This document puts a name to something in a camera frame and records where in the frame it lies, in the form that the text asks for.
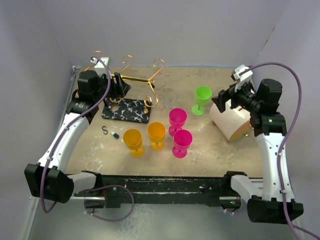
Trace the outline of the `pink wine glass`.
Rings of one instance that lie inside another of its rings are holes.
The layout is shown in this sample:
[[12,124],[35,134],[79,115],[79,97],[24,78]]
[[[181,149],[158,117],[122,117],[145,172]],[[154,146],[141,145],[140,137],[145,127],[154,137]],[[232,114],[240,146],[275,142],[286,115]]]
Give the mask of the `pink wine glass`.
[[187,121],[187,118],[187,112],[182,108],[174,108],[169,112],[170,127],[168,132],[172,137],[177,131],[182,129]]
[[172,154],[174,157],[182,159],[188,153],[188,148],[193,142],[193,135],[186,129],[178,130],[173,136]]

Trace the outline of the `pink wine glass front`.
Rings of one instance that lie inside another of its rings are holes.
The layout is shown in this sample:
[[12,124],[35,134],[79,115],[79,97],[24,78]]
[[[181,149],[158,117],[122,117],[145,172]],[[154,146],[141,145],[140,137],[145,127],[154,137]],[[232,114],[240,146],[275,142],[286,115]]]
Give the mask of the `pink wine glass front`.
[[193,142],[193,135],[186,129],[178,130],[173,136],[172,154],[174,157],[182,159],[188,153],[188,148]]

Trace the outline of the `green wine glass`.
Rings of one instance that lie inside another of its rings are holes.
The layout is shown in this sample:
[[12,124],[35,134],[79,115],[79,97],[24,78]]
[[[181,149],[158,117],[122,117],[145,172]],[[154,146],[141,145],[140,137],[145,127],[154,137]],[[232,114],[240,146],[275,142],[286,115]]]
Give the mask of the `green wine glass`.
[[196,116],[201,116],[205,113],[205,105],[212,97],[212,90],[210,87],[202,85],[195,90],[194,100],[195,105],[192,106],[191,111]]

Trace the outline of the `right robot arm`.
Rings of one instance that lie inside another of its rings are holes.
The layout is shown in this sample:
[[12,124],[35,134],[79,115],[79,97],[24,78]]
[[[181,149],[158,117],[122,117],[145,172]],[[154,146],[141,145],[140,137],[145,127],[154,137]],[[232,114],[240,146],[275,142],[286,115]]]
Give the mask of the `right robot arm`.
[[289,181],[285,138],[289,135],[286,120],[277,109],[283,86],[273,79],[263,79],[258,90],[252,84],[240,89],[232,84],[212,98],[220,113],[241,107],[250,113],[250,125],[262,155],[263,184],[259,189],[243,172],[228,171],[229,179],[222,183],[228,196],[238,193],[247,205],[247,214],[253,223],[288,224],[304,212],[302,203],[295,201]]

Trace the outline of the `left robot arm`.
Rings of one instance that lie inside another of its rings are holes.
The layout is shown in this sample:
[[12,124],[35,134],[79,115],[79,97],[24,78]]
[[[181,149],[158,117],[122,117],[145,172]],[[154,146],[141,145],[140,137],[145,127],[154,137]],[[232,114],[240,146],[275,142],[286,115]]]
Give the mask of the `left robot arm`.
[[85,170],[67,175],[65,171],[80,137],[98,112],[99,103],[107,97],[117,96],[118,92],[109,71],[102,75],[94,70],[82,71],[77,84],[52,144],[36,164],[29,163],[24,170],[31,195],[41,201],[66,203],[81,191],[87,191],[91,196],[98,196],[103,191],[101,174]]

